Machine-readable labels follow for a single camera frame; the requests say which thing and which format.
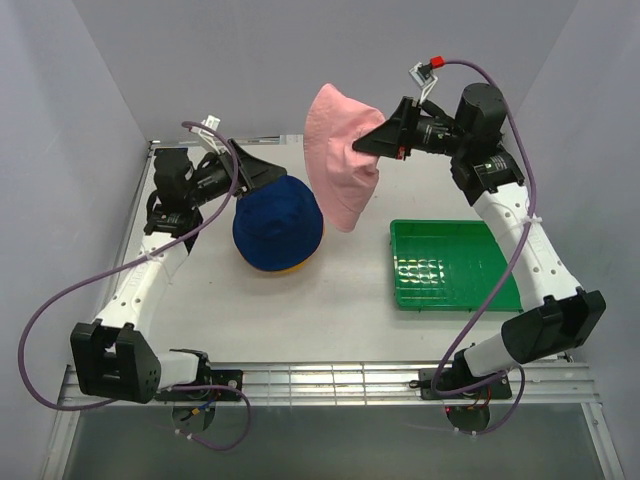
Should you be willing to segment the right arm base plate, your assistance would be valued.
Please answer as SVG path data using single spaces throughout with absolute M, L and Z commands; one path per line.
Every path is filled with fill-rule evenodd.
M 432 389 L 432 380 L 435 377 L 436 368 L 421 368 L 417 377 L 409 382 L 409 387 L 419 391 L 422 400 L 508 400 L 513 396 L 511 384 L 506 375 L 490 384 L 471 390 L 468 386 L 462 386 L 454 382 L 453 377 L 443 372 L 438 380 L 436 390 Z

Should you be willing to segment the blue beanie hat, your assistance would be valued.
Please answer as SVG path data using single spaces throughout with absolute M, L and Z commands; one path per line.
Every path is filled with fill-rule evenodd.
M 302 265 L 320 246 L 324 219 L 312 191 L 285 175 L 236 201 L 232 236 L 253 268 L 282 272 Z

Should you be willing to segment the pink hat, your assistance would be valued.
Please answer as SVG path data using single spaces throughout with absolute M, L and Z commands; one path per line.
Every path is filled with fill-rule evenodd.
M 307 113 L 307 176 L 325 219 L 341 232 L 355 229 L 379 181 L 379 157 L 355 151 L 353 143 L 384 121 L 378 109 L 345 96 L 331 83 L 320 88 Z

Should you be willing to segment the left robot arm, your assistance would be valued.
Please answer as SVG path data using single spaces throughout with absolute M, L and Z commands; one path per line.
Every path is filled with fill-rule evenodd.
M 110 400 L 146 404 L 166 390 L 190 399 L 212 387 L 206 353 L 155 352 L 147 341 L 152 320 L 172 277 L 186 261 L 204 218 L 201 206 L 222 196 L 242 199 L 284 177 L 286 169 L 233 143 L 193 164 L 184 148 L 161 149 L 153 161 L 154 188 L 137 265 L 89 323 L 77 324 L 70 344 L 80 390 Z

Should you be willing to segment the yellow bucket hat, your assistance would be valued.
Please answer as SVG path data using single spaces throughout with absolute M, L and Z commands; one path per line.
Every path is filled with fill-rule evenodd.
M 273 238 L 234 240 L 241 258 L 253 269 L 274 275 L 293 273 L 303 268 L 319 249 L 325 226 L 319 230 L 285 233 Z

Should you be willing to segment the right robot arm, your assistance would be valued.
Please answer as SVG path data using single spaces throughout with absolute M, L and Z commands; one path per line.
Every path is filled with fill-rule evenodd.
M 502 145 L 507 116 L 497 87 L 473 83 L 455 116 L 405 97 L 389 119 L 352 144 L 378 157 L 405 159 L 414 149 L 449 157 L 456 186 L 488 227 L 518 288 L 521 314 L 493 337 L 447 351 L 431 380 L 439 397 L 474 397 L 512 368 L 581 347 L 606 309 L 601 292 L 583 288 L 547 237 L 535 213 L 534 183 Z

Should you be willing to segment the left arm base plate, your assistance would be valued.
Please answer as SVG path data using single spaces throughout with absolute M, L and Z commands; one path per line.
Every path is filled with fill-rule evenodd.
M 230 391 L 243 389 L 244 371 L 240 369 L 214 369 L 202 379 L 194 382 L 194 385 L 225 386 L 225 389 L 199 389 L 193 391 L 177 390 L 175 387 L 158 392 L 154 399 L 163 402 L 192 402 L 204 404 L 213 402 L 238 402 L 239 394 Z

